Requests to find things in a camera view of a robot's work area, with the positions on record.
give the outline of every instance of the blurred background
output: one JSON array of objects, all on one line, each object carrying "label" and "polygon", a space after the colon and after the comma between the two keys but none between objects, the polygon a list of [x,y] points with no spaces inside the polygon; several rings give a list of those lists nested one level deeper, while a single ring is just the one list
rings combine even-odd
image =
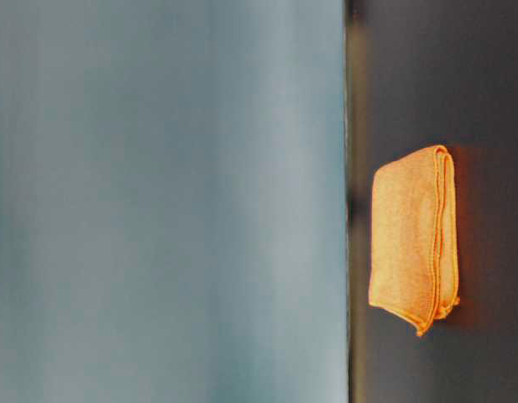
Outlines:
[{"label": "blurred background", "polygon": [[0,0],[0,402],[347,399],[340,0]]}]

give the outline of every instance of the microfiber cloth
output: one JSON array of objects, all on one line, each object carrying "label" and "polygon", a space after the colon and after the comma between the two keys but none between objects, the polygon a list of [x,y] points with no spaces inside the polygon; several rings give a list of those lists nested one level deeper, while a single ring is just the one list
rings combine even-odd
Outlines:
[{"label": "microfiber cloth", "polygon": [[453,157],[420,149],[374,175],[369,304],[422,336],[458,299]]}]

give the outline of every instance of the dark gray surface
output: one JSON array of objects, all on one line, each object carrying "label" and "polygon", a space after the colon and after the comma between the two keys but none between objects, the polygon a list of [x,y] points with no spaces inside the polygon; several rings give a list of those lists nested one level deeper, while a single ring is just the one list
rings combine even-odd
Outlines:
[{"label": "dark gray surface", "polygon": [[[352,401],[518,402],[518,1],[356,5]],[[369,192],[381,165],[439,143],[457,170],[461,305],[420,339],[368,307]]]}]

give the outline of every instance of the orange towel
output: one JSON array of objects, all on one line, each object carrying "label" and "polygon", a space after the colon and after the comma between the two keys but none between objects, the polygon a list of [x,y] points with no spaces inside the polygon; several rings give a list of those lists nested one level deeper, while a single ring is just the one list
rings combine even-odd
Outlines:
[{"label": "orange towel", "polygon": [[453,157],[427,147],[374,175],[369,304],[426,332],[458,304]]}]

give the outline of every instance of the gray wall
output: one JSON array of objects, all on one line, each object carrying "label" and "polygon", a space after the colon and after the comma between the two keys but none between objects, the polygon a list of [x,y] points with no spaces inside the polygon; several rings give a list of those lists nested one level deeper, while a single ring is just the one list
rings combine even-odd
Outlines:
[{"label": "gray wall", "polygon": [[0,402],[345,401],[339,0],[0,0]]},{"label": "gray wall", "polygon": [[[356,4],[351,401],[518,403],[518,0]],[[380,166],[431,144],[454,158],[460,305],[418,338],[369,306],[366,206]]]}]

